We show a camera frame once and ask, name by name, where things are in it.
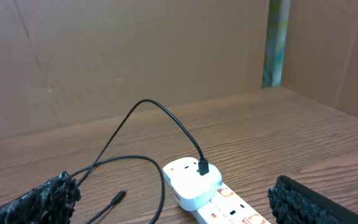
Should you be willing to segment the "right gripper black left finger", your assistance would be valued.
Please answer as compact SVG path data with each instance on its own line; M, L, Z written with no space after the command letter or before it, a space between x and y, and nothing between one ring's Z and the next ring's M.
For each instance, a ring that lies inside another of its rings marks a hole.
M76 179L67 172L0 207L0 224L70 223L81 199Z

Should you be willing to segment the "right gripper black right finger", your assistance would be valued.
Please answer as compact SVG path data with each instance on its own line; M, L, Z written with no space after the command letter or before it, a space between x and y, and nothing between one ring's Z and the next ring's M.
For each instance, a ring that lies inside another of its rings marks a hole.
M358 224L358 214L305 185L281 175L268 190L278 224Z

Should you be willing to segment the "white USB charger adapter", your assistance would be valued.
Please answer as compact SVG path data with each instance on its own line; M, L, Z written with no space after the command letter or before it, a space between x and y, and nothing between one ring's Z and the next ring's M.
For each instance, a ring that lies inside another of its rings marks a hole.
M201 175L198 160L193 157L183 157L163 167L164 179L182 209L189 212L199 209L222 186L223 176L218 168L212 164L208 168L209 172Z

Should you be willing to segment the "white power strip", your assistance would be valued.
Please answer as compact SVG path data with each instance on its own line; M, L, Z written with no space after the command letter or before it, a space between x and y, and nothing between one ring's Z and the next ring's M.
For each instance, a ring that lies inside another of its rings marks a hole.
M225 183L191 214L200 224L270 224Z

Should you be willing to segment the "cardboard back panel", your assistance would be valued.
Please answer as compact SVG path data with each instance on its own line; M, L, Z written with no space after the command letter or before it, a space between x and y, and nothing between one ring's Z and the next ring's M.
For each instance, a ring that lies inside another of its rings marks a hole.
M0 0L0 139L262 84L268 1Z

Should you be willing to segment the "cardboard side panel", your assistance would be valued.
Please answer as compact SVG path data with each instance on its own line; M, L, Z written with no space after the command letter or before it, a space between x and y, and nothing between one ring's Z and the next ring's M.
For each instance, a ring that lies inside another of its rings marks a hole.
M292 1L282 86L358 117L358 1Z

